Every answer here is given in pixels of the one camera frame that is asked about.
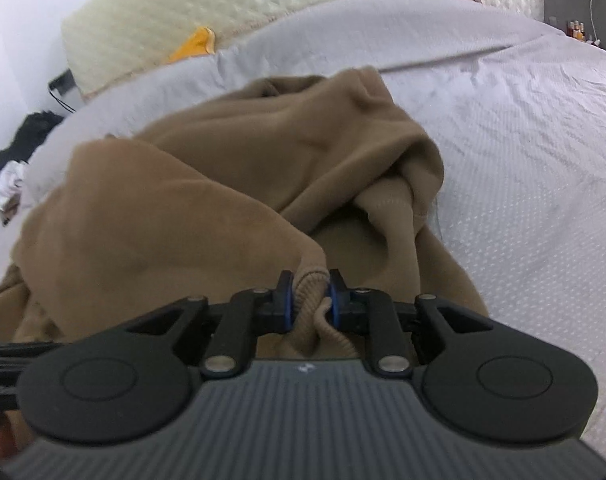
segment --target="white bed sheet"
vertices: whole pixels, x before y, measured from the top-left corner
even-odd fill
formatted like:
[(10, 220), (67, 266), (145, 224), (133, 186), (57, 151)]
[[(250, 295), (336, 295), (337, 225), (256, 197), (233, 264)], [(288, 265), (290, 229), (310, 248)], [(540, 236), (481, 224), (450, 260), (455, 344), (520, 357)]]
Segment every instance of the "white bed sheet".
[[(491, 315), (592, 366), (600, 394), (584, 438), (606, 457), (606, 53), (543, 23), (463, 0), (306, 9), (67, 118), (32, 158), (22, 215), (79, 142), (130, 136), (257, 77), (367, 64), (441, 149), (430, 223)], [(0, 274), (19, 220), (0, 238)]]

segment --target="white cable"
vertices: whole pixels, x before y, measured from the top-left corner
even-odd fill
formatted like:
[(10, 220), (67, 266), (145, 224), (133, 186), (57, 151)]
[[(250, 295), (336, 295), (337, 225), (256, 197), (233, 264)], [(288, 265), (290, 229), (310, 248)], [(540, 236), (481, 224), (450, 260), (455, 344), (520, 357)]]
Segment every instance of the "white cable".
[(592, 13), (592, 2), (590, 0), (590, 20), (592, 20), (592, 31), (594, 32), (594, 41), (598, 41), (598, 35), (596, 34), (596, 27), (594, 27), (594, 14)]

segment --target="brown garment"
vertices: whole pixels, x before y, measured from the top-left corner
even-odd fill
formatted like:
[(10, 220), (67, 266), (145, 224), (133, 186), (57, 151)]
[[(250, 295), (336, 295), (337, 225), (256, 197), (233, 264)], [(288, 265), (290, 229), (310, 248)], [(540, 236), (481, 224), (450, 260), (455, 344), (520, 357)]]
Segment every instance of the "brown garment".
[(311, 355), (319, 336), (324, 354), (354, 353), (315, 316), (327, 267), (395, 300), (433, 292), (486, 314), (425, 227), (442, 182), (435, 144), (374, 70), (254, 82), (75, 150), (14, 248), (0, 339), (75, 340), (184, 296), (274, 286), (282, 269), (299, 316), (267, 353)]

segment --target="white cloth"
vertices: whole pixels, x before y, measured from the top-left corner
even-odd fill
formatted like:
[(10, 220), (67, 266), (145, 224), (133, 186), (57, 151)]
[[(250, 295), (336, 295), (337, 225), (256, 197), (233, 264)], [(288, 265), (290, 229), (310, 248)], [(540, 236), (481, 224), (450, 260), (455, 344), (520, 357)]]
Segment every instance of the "white cloth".
[[(79, 142), (130, 136), (257, 77), (367, 64), (441, 150), (446, 180), (431, 225), (490, 314), (595, 371), (584, 437), (606, 456), (606, 52), (543, 23), (463, 0), (307, 9), (67, 118), (30, 161), (23, 214), (62, 181)], [(0, 246), (0, 274), (12, 242)]]
[(27, 164), (10, 160), (0, 171), (0, 211), (5, 212), (21, 196)]

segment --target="black cable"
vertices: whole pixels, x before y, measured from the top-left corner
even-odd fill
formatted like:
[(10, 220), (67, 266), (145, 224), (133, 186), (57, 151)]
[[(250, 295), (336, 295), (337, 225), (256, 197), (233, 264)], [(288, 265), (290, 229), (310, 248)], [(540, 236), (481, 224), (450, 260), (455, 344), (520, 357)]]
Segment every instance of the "black cable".
[(48, 92), (50, 92), (50, 95), (52, 97), (54, 97), (56, 102), (58, 102), (64, 110), (66, 110), (70, 113), (74, 113), (76, 111), (74, 108), (72, 108), (70, 105), (68, 105), (65, 101), (62, 101), (60, 98), (56, 97), (56, 95), (54, 95), (54, 92), (52, 92), (51, 88), (48, 88)]

